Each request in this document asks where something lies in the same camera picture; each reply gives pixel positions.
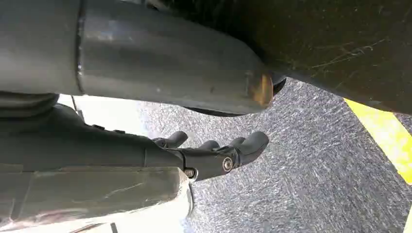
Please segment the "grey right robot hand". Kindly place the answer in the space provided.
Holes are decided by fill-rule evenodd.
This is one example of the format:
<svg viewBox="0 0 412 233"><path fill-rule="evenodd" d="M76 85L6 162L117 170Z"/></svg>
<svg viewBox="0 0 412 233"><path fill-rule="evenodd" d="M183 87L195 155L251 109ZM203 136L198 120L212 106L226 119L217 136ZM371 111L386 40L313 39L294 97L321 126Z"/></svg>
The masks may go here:
<svg viewBox="0 0 412 233"><path fill-rule="evenodd" d="M183 149L169 138L90 126L60 94L144 100L215 116L260 112L273 82L244 43L123 0L0 3L0 161L23 171L66 166L175 166L200 179L256 160L269 143L252 133L220 147Z"/></svg>

